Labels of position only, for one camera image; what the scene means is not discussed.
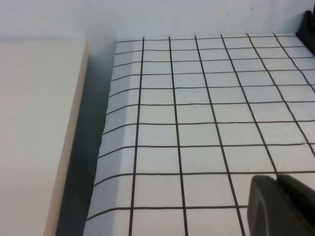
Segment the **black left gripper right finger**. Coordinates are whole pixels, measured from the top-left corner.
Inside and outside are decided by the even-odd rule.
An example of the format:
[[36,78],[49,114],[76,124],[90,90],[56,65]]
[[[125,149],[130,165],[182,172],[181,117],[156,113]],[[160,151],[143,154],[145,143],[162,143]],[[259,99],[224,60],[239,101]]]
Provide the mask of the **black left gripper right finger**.
[[277,184],[282,188],[306,232],[315,235],[315,191],[290,175],[281,174]]

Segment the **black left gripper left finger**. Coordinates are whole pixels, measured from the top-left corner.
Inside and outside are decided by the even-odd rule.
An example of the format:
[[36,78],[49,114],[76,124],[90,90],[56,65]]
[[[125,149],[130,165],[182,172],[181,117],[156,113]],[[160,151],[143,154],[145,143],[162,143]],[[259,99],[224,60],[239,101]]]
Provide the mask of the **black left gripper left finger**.
[[285,216],[289,215],[284,192],[276,180],[269,176],[254,176],[247,210],[250,235],[290,235],[290,227],[285,221]]

